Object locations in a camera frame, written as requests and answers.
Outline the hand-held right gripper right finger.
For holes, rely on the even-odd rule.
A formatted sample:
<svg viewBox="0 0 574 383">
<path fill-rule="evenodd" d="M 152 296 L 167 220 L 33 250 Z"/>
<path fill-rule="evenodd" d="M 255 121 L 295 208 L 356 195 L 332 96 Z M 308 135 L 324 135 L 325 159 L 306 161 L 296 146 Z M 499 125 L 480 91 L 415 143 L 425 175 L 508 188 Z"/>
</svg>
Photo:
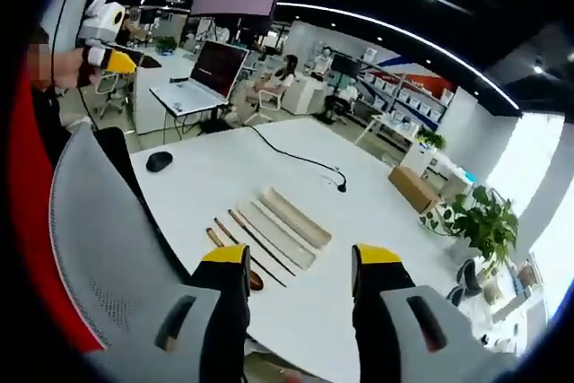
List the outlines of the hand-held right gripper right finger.
<svg viewBox="0 0 574 383">
<path fill-rule="evenodd" d="M 352 325 L 362 382 L 500 382 L 511 353 L 486 349 L 467 317 L 427 285 L 415 285 L 387 248 L 352 247 Z"/>
</svg>

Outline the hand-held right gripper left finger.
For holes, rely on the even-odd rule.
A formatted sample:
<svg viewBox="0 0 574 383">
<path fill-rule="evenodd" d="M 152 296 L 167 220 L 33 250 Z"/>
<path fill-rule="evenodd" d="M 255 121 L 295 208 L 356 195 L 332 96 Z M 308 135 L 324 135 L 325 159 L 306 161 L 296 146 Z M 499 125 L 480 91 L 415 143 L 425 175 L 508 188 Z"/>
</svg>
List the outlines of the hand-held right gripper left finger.
<svg viewBox="0 0 574 383">
<path fill-rule="evenodd" d="M 249 324 L 249 248 L 215 248 L 148 302 L 127 335 L 88 354 L 103 382 L 239 382 Z"/>
</svg>

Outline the person's left hand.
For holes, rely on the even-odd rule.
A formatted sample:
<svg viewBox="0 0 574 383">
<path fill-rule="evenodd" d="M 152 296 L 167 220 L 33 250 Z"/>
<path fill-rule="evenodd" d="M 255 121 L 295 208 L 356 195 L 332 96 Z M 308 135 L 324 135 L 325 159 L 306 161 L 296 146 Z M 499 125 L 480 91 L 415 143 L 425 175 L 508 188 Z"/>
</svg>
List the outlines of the person's left hand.
<svg viewBox="0 0 574 383">
<path fill-rule="evenodd" d="M 100 70 L 86 63 L 83 49 L 56 52 L 53 56 L 52 82 L 62 89 L 82 88 L 99 78 Z"/>
</svg>

